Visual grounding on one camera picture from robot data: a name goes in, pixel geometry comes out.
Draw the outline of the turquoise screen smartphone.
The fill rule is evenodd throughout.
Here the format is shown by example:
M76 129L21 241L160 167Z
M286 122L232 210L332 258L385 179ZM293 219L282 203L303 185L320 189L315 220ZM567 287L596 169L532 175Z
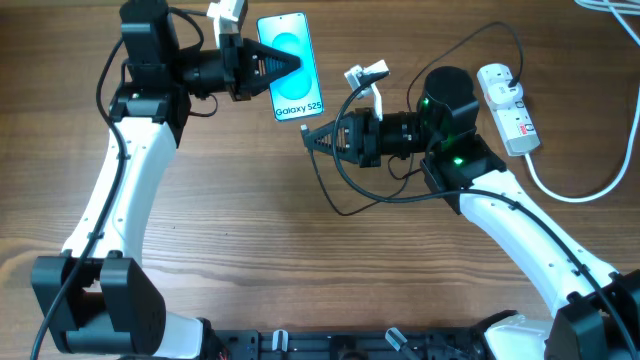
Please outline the turquoise screen smartphone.
M299 57L300 68L270 85L274 117L278 122L317 116L324 112L307 16L303 12L259 18L259 41Z

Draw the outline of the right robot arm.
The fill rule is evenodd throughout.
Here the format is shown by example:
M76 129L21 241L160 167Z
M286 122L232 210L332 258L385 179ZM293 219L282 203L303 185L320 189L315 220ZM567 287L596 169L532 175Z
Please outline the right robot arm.
M421 154L432 199L488 234L533 283L551 318L505 311L471 327L452 352L471 359L635 359L639 275L621 274L578 244L524 192L478 134L471 76L440 67L412 112L344 105L336 119L301 132L310 153L337 166L376 167L385 155Z

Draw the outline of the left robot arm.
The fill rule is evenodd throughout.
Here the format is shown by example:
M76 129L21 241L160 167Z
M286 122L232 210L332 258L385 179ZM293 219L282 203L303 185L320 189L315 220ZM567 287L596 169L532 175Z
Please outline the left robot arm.
M192 116L193 99L247 101L301 66L299 57L241 34L244 1L216 1L207 16L216 46L181 47L173 21L194 13L164 1L120 8L120 81L98 111L109 130L105 161L77 227L56 256L40 256L31 284L43 313L31 353L51 337L63 353L147 359L227 359L204 318L167 310L141 267L160 180Z

